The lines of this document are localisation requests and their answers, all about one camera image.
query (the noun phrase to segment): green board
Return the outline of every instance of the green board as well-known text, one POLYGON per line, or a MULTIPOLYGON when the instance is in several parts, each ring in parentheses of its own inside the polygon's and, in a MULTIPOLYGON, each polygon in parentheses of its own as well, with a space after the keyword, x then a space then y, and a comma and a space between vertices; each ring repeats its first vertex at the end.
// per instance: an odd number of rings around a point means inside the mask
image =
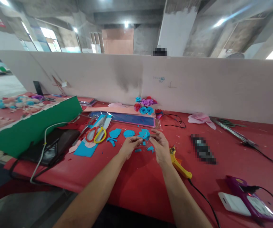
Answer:
MULTIPOLYGON (((82 108, 77 97, 72 97, 20 120, 12 127, 7 128, 6 126, 0 131, 0 150, 18 158, 29 148, 31 142, 36 144, 44 138, 47 127, 61 122, 70 122, 81 112, 82 108)), ((53 129, 64 125, 60 124, 49 128, 47 135, 53 129)))

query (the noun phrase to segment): yellow glue gun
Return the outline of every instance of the yellow glue gun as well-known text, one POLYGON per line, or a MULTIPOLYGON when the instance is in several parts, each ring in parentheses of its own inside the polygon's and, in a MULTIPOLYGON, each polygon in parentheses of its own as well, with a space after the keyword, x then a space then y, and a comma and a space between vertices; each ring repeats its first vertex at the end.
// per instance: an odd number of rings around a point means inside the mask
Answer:
POLYGON ((175 158, 175 146, 173 146, 172 148, 169 148, 169 152, 170 152, 172 165, 175 167, 175 169, 179 171, 185 178, 191 179, 193 176, 191 172, 186 171, 186 169, 184 169, 175 158))

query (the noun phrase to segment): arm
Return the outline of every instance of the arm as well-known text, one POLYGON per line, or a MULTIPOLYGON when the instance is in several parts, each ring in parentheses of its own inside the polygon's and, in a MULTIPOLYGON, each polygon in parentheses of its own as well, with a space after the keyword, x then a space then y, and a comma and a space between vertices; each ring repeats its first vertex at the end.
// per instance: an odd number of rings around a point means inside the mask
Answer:
POLYGON ((127 138, 118 154, 78 194, 53 228, 91 228, 105 206, 124 162, 142 141, 136 136, 127 138))
POLYGON ((152 130, 150 141, 156 149, 156 160, 159 163, 169 197, 175 224, 181 227, 212 228, 212 225, 193 199, 181 177, 171 163, 168 141, 163 133, 152 130))

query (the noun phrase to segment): red rose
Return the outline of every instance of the red rose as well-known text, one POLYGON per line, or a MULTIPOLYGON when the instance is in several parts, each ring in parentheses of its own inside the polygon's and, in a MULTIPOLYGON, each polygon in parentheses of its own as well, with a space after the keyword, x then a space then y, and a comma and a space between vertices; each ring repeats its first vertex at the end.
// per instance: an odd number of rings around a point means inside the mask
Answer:
POLYGON ((141 108, 142 106, 138 103, 134 104, 134 110, 135 111, 139 111, 139 109, 141 108))

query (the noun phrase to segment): red scissors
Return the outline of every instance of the red scissors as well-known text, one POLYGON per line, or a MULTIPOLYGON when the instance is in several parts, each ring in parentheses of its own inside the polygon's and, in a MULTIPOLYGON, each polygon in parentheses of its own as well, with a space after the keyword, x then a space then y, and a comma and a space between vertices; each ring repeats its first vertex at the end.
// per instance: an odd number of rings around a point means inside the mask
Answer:
POLYGON ((106 129, 104 128, 104 124, 105 124, 106 118, 107 118, 107 116, 104 116, 103 120, 101 121, 101 123, 100 123, 97 127, 93 127, 90 131, 87 132, 87 134, 86 134, 86 136, 85 136, 85 139, 86 139, 87 142, 90 143, 90 142, 93 141, 94 143, 101 143, 101 142, 104 141, 104 139, 106 138, 106 135, 107 135, 106 129), (92 138, 91 140, 88 140, 88 139, 87 139, 88 134, 89 134, 91 131, 93 131, 93 130, 94 130, 93 138, 92 138), (100 133, 101 133, 102 131, 104 131, 104 136, 103 136, 103 138, 102 138, 101 140, 99 140, 99 141, 96 141, 96 139, 98 138, 98 136, 100 135, 100 133))

